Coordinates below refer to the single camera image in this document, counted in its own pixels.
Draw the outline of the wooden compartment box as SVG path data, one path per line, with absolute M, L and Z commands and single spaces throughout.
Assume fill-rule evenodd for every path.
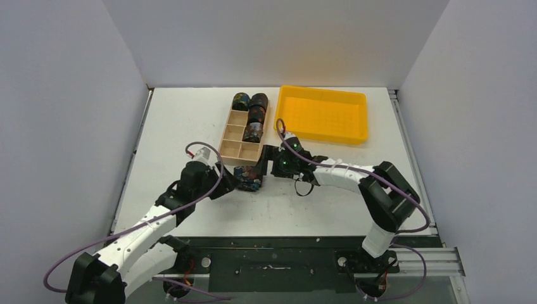
M 254 165 L 262 152 L 270 100 L 264 93 L 234 95 L 219 153 L 226 165 Z

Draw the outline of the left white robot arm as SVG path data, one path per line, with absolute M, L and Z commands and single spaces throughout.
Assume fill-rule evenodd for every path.
M 137 288 L 170 269 L 179 273 L 189 264 L 188 246 L 170 232 L 205 198 L 215 200 L 235 190 L 239 180 L 222 162 L 187 162 L 180 179 L 159 195 L 154 205 L 114 242 L 73 265 L 66 303 L 125 303 Z

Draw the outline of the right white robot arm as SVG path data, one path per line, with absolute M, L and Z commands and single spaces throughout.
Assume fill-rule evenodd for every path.
M 280 146 L 264 145 L 255 170 L 260 175 L 361 194 L 372 219 L 358 254 L 359 266 L 367 272 L 382 265 L 383 254 L 401 226 L 420 207 L 418 194 L 392 163 L 360 166 L 312 155 L 294 134 L 286 134 Z

